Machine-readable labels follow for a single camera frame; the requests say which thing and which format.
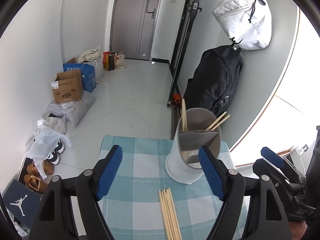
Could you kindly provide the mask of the wooden chopstick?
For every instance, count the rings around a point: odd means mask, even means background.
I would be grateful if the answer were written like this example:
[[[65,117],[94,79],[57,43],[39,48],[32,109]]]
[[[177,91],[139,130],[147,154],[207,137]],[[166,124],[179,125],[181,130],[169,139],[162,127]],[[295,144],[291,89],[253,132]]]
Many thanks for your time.
[[[168,203],[166,191],[163,190],[162,194],[163,194],[163,199],[164,199],[165,211],[166,211],[166,214],[168,217],[167,220],[168,220],[168,224],[169,224],[169,229],[170,229],[170,233],[171,233],[170,239],[175,239],[175,233],[174,233],[174,228],[173,228],[173,224],[171,221],[170,209],[169,209],[169,203]]]
[[[165,209],[165,202],[164,202],[162,191],[159,191],[159,198],[160,198],[161,210],[162,210],[162,215],[163,215],[163,220],[164,220],[165,231],[167,234],[167,239],[171,240],[171,232],[170,232],[170,228],[168,226],[167,212]]]
[[[171,192],[170,188],[168,188],[168,194],[170,196],[170,202],[171,202],[172,210],[173,210],[173,213],[174,213],[173,216],[174,216],[174,219],[175,219],[176,230],[177,230],[177,233],[179,235],[178,239],[182,240],[182,235],[181,235],[180,226],[179,226],[179,223],[178,223],[178,217],[177,217],[177,213],[176,213],[176,209],[175,209],[175,204],[174,204],[174,200],[173,200],[173,196],[172,196],[172,192]]]
[[[213,121],[207,128],[206,131],[213,131],[223,124],[231,115],[226,111],[222,113],[215,121]]]
[[[182,131],[187,131],[187,113],[186,113],[186,106],[185,106],[185,100],[182,99],[182,114],[181,114],[181,122],[182,122]]]
[[[177,227],[176,227],[176,220],[175,220],[174,211],[173,211],[173,205],[172,205],[172,201],[171,201],[171,197],[170,197],[169,191],[168,190],[164,190],[164,195],[165,195],[166,203],[167,203],[167,206],[168,206],[169,220],[170,220],[170,225],[171,225],[171,228],[172,228],[173,238],[174,239],[179,239],[178,230],[177,230]]]

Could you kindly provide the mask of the navy jordan shoe box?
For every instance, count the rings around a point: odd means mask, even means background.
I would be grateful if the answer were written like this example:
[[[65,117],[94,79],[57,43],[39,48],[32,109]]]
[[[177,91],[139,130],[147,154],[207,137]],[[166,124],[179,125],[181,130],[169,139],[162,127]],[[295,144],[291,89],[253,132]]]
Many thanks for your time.
[[[29,229],[32,226],[41,195],[13,180],[3,196],[5,207]]]

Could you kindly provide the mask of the black white sneaker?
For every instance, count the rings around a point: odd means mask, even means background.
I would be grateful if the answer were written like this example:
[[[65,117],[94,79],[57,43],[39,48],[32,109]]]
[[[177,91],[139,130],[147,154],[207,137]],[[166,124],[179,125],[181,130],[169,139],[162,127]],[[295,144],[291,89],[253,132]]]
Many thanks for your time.
[[[60,156],[58,153],[52,152],[47,158],[47,161],[53,165],[57,165],[60,162]]]
[[[64,150],[65,150],[65,145],[61,140],[59,140],[57,142],[57,146],[55,148],[55,152],[58,153],[58,154],[62,154],[64,152]]]

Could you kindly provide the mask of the white grey utensil holder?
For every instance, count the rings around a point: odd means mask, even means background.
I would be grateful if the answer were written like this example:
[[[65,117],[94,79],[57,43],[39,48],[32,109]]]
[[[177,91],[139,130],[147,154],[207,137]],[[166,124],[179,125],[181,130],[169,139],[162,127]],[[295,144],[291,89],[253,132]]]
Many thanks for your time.
[[[220,129],[206,130],[215,120],[213,112],[204,108],[186,110],[187,130],[182,129],[179,120],[171,151],[165,160],[168,175],[178,183],[192,184],[200,179],[203,170],[199,161],[199,149],[207,146],[213,156],[220,152]]]

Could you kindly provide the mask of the teal checked table cloth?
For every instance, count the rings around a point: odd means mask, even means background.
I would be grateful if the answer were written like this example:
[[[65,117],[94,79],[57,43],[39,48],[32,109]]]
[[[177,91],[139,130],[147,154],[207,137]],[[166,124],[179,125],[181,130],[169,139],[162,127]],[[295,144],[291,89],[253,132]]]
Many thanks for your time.
[[[170,189],[183,239],[206,239],[221,208],[205,176],[192,183],[174,181],[165,169],[172,140],[106,135],[100,159],[113,145],[123,158],[106,196],[99,202],[115,239],[166,239],[159,191]]]

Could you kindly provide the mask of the white plastic bag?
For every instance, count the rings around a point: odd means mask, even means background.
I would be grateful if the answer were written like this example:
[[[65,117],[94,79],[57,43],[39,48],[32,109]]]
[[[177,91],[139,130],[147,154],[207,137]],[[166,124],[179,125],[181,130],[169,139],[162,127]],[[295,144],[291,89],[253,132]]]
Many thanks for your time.
[[[40,126],[34,136],[25,146],[25,156],[34,161],[40,176],[47,178],[44,172],[43,161],[55,150],[57,142],[61,140],[67,147],[72,147],[72,142],[64,134],[57,133],[48,126]]]

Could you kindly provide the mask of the black backpack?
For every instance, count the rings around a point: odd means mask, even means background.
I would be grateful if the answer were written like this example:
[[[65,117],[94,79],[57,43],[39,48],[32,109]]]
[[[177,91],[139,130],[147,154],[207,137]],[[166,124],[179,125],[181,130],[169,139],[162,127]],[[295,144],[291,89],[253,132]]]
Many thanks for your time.
[[[205,108],[219,116],[226,111],[242,69],[241,49],[233,45],[204,51],[194,75],[187,82],[187,109]]]

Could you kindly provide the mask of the grey parcel bag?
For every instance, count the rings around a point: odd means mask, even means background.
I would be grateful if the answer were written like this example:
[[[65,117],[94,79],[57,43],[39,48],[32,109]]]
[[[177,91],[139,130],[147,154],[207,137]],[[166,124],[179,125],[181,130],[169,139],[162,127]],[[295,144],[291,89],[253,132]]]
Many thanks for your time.
[[[88,91],[84,91],[81,100],[65,103],[53,101],[47,106],[47,110],[57,117],[65,117],[75,127],[88,112],[93,102],[94,95]]]

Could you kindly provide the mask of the brown cardboard box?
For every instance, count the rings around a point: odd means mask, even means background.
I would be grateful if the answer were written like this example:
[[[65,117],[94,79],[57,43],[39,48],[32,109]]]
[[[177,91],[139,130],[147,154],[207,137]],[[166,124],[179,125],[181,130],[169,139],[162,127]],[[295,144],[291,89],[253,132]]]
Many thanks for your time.
[[[79,101],[82,99],[83,87],[79,69],[57,73],[51,88],[56,103]]]

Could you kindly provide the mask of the white hanging bag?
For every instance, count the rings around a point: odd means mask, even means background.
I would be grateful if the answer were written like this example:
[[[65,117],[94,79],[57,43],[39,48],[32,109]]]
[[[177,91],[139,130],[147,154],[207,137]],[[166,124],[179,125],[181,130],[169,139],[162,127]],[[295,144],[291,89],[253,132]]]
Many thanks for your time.
[[[212,15],[242,50],[264,49],[271,41],[272,15],[267,0],[224,0]]]

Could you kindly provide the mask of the blue cardboard box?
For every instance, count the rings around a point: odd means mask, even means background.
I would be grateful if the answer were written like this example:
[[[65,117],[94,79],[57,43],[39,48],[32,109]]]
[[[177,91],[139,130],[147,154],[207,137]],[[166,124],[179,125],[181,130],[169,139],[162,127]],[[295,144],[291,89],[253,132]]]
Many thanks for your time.
[[[94,66],[86,63],[66,63],[63,65],[65,72],[76,69],[79,69],[81,72],[83,89],[90,93],[93,92],[96,88]]]

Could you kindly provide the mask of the red black shopping bag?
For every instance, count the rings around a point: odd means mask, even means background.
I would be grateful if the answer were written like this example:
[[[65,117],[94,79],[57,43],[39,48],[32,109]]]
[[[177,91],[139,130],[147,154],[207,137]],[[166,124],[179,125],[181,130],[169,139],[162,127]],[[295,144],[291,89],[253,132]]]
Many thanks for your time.
[[[115,70],[115,53],[103,52],[103,67],[106,71]]]

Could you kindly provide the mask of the translucent plastic bag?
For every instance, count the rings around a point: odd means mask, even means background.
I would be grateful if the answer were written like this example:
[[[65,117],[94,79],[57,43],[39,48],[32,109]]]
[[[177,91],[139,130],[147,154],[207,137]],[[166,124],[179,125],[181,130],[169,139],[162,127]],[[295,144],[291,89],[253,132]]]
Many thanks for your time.
[[[126,68],[125,55],[124,54],[115,54],[114,64],[117,69]]]

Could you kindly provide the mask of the black metal stand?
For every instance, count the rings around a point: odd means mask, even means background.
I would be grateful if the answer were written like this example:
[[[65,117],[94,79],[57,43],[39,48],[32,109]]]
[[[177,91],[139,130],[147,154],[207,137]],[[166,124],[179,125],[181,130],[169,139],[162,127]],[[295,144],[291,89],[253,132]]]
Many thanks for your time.
[[[179,108],[174,107],[172,102],[174,99],[174,94],[180,94],[180,89],[178,87],[178,78],[182,68],[183,59],[189,42],[189,37],[193,27],[193,23],[198,12],[201,12],[200,0],[185,0],[182,16],[180,20],[180,25],[176,37],[176,42],[174,46],[174,51],[170,61],[170,72],[172,75],[172,82],[168,97],[167,106],[171,109],[171,139],[175,136],[175,131],[178,122]]]

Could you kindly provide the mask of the grey entrance door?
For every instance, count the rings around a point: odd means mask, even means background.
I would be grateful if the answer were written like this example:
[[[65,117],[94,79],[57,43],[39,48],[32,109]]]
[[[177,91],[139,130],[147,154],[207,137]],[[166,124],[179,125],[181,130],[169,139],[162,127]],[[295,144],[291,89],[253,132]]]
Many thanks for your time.
[[[127,59],[151,60],[161,0],[114,0],[110,50]]]

